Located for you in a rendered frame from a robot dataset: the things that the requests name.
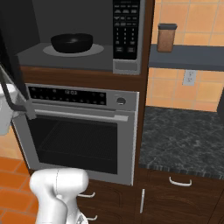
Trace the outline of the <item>white wall outlet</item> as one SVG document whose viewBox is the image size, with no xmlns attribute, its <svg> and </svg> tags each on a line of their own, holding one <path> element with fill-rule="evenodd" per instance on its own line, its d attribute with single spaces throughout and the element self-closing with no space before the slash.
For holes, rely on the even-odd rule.
<svg viewBox="0 0 224 224">
<path fill-rule="evenodd" d="M 196 70 L 185 70 L 183 85 L 193 86 L 196 80 L 197 71 Z"/>
</svg>

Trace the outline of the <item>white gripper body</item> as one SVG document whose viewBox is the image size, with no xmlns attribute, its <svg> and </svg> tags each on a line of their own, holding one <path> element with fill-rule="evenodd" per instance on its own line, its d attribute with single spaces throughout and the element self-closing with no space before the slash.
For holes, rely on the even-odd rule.
<svg viewBox="0 0 224 224">
<path fill-rule="evenodd" d="M 6 84 L 7 89 L 9 90 L 10 98 L 13 103 L 16 103 L 18 98 L 18 91 L 12 84 Z M 6 97 L 4 95 L 3 88 L 0 84 L 0 136 L 4 136 L 8 134 L 10 126 L 11 126 L 11 119 L 13 117 L 13 110 L 10 108 L 6 101 Z"/>
</svg>

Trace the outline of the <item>dark wood tall cabinet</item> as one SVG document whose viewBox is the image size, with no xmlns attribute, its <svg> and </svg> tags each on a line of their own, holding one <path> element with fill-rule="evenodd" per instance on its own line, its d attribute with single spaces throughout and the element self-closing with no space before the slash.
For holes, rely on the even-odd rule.
<svg viewBox="0 0 224 224">
<path fill-rule="evenodd" d="M 138 210 L 140 208 L 140 191 L 137 189 L 138 175 L 140 168 L 138 161 L 140 158 L 140 147 L 142 142 L 142 133 L 144 126 L 144 111 L 148 87 L 149 75 L 149 56 L 151 50 L 152 26 L 154 18 L 155 0 L 145 0 L 145 14 L 143 24 L 143 62 L 141 65 L 141 73 L 139 75 L 113 74 L 111 72 L 92 71 L 92 70 L 74 70 L 62 68 L 46 68 L 42 66 L 22 66 L 24 81 L 35 84 L 57 84 L 62 86 L 68 84 L 72 87 L 79 88 L 101 88 L 112 90 L 135 90 L 139 93 L 138 117 L 136 124 L 136 152 L 134 157 L 134 178 L 133 184 L 136 182 L 136 224 L 137 218 L 140 216 Z"/>
</svg>

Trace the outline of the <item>silver microwave oven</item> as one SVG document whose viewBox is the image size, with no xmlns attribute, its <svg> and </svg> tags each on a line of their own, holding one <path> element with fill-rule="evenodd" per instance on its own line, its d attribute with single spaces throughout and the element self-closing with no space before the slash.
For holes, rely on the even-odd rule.
<svg viewBox="0 0 224 224">
<path fill-rule="evenodd" d="M 32 0 L 39 42 L 17 56 L 22 66 L 141 72 L 144 0 Z M 43 52 L 51 37 L 86 33 L 104 47 L 85 57 L 56 57 Z"/>
</svg>

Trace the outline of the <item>silver built-in oven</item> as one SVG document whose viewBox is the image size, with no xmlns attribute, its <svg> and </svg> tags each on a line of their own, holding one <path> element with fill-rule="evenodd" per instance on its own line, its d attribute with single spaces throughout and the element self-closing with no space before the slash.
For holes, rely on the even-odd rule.
<svg viewBox="0 0 224 224">
<path fill-rule="evenodd" d="M 82 112 L 93 111 L 98 115 L 104 111 L 131 111 L 138 116 L 139 93 L 87 87 L 68 87 L 43 84 L 27 84 L 28 94 L 34 109 Z M 124 105 L 116 100 L 123 97 Z"/>
</svg>

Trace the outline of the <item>black glass oven door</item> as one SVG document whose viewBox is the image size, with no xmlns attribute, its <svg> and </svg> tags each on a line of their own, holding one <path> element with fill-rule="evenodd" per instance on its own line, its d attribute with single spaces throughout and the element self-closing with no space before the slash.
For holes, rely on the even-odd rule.
<svg viewBox="0 0 224 224">
<path fill-rule="evenodd" d="M 137 138 L 137 114 L 131 111 L 67 112 L 92 116 L 128 116 L 127 122 L 24 115 L 12 125 L 28 168 L 33 171 L 80 168 L 90 178 L 131 186 Z"/>
</svg>

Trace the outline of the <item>brown jar with dark lid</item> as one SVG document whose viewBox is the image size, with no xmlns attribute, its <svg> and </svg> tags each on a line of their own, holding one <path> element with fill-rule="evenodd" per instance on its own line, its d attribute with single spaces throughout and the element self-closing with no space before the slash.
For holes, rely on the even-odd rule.
<svg viewBox="0 0 224 224">
<path fill-rule="evenodd" d="M 160 23 L 158 26 L 157 50 L 160 53 L 170 53 L 173 48 L 176 24 Z"/>
</svg>

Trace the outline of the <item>dark grey wall shelf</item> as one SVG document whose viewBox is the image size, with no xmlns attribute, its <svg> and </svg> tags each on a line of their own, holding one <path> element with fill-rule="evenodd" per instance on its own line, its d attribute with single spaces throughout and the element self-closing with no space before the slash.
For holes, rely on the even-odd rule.
<svg viewBox="0 0 224 224">
<path fill-rule="evenodd" d="M 224 47 L 175 45 L 171 52 L 150 47 L 148 67 L 224 72 Z"/>
</svg>

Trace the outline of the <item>black bowl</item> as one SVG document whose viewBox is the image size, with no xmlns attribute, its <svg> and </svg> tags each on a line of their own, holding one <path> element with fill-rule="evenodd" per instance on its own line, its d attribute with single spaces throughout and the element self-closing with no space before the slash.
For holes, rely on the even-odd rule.
<svg viewBox="0 0 224 224">
<path fill-rule="evenodd" d="M 52 47 L 59 53 L 83 53 L 93 45 L 94 38 L 86 33 L 66 33 L 51 37 Z"/>
</svg>

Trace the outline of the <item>dark wood cupboard door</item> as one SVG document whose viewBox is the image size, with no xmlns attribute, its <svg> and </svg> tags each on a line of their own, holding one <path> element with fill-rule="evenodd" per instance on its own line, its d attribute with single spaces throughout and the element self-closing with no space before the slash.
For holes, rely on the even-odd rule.
<svg viewBox="0 0 224 224">
<path fill-rule="evenodd" d="M 208 224 L 218 197 L 149 186 L 141 224 Z"/>
</svg>

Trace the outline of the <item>grey microwave turntable plate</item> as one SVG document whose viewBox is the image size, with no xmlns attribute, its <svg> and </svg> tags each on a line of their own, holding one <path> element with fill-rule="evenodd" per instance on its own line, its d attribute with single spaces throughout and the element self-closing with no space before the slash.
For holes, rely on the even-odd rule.
<svg viewBox="0 0 224 224">
<path fill-rule="evenodd" d="M 68 57 L 68 58 L 76 58 L 76 57 L 85 57 L 85 56 L 91 56 L 98 53 L 101 53 L 104 50 L 104 47 L 102 45 L 93 44 L 91 48 L 85 52 L 77 52 L 77 53 L 64 53 L 64 52 L 57 52 L 51 45 L 45 47 L 43 49 L 43 52 L 56 56 L 56 57 Z"/>
</svg>

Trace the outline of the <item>black microwave door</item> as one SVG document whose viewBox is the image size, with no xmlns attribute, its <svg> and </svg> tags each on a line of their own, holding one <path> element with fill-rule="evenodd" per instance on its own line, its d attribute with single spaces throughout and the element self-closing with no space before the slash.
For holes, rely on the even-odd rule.
<svg viewBox="0 0 224 224">
<path fill-rule="evenodd" d="M 39 42 L 39 33 L 34 16 L 32 0 L 0 0 L 0 63 L 9 75 L 6 84 L 11 81 L 26 99 L 30 99 L 26 90 L 18 54 Z M 23 101 L 17 95 L 15 104 Z"/>
</svg>

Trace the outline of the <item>dark wood drawer front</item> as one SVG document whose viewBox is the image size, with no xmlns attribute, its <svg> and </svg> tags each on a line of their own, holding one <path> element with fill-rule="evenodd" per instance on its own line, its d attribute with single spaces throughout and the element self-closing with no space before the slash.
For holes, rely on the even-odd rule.
<svg viewBox="0 0 224 224">
<path fill-rule="evenodd" d="M 192 186 L 181 187 L 173 185 L 169 181 L 169 177 L 178 182 L 188 182 L 192 180 Z M 177 174 L 174 172 L 167 171 L 153 171 L 148 170 L 147 183 L 157 187 L 163 187 L 181 192 L 208 194 L 218 197 L 221 195 L 223 190 L 223 184 L 221 180 L 196 177 L 193 175 Z"/>
<path fill-rule="evenodd" d="M 90 180 L 84 194 L 93 192 L 93 198 L 77 198 L 78 207 L 86 217 L 98 215 L 89 224 L 136 224 L 137 182 L 121 185 Z"/>
</svg>

